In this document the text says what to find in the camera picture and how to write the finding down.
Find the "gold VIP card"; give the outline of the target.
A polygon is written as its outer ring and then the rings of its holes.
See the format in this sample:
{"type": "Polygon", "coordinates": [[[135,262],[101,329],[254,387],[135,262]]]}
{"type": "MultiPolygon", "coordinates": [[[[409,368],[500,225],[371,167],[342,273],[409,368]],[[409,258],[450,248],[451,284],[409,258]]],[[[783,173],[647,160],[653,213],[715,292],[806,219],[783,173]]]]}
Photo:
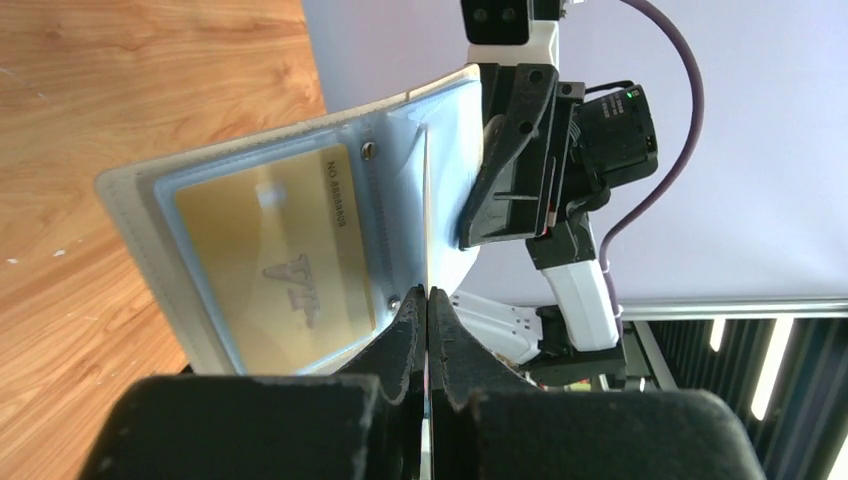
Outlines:
{"type": "Polygon", "coordinates": [[[173,200],[245,372],[292,374],[375,331],[343,145],[185,186],[173,200]]]}

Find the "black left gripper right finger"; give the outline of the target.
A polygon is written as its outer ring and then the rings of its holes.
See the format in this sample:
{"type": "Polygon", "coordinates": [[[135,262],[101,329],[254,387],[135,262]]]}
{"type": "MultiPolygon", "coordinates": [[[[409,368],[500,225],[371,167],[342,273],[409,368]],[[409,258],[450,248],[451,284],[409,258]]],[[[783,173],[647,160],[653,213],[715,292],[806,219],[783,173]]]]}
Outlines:
{"type": "Polygon", "coordinates": [[[732,410],[706,391],[549,392],[519,377],[429,294],[438,479],[760,479],[732,410]]]}

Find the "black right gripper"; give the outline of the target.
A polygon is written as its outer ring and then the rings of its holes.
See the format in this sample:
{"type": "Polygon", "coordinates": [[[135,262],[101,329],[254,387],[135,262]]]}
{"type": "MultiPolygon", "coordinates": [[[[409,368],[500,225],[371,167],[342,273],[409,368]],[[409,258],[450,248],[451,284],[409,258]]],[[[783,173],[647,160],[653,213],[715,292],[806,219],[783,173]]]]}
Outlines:
{"type": "Polygon", "coordinates": [[[479,67],[483,159],[459,217],[461,248],[542,239],[657,170],[640,85],[558,82],[550,64],[479,67]]]}

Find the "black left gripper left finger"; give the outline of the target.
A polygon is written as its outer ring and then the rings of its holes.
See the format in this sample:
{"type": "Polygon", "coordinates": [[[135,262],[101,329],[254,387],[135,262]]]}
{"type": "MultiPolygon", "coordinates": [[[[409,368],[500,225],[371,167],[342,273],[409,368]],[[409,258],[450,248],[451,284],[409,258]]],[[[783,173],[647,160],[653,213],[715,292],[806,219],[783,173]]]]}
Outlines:
{"type": "Polygon", "coordinates": [[[420,455],[427,300],[329,375],[160,375],[115,403],[83,479],[408,479],[420,455]]]}

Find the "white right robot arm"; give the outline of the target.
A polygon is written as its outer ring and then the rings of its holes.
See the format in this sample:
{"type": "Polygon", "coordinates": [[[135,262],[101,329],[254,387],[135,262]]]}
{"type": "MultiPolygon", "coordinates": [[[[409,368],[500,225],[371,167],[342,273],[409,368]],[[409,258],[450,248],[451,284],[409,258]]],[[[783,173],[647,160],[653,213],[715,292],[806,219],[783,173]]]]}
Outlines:
{"type": "Polygon", "coordinates": [[[480,68],[484,151],[459,217],[462,247],[521,240],[555,301],[518,307],[458,292],[462,325],[540,387],[625,366],[589,216],[614,188],[652,175],[658,148],[643,89],[587,87],[546,64],[480,68]]]}

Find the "beige leather card holder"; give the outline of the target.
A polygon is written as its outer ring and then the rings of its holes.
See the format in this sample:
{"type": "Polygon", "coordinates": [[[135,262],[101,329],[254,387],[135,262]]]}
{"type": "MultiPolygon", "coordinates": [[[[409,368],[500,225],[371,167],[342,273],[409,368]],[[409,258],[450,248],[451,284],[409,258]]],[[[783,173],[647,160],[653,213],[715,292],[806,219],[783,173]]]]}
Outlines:
{"type": "Polygon", "coordinates": [[[457,289],[480,172],[468,65],[359,107],[100,173],[96,191],[204,375],[322,374],[409,289],[457,289]]]}

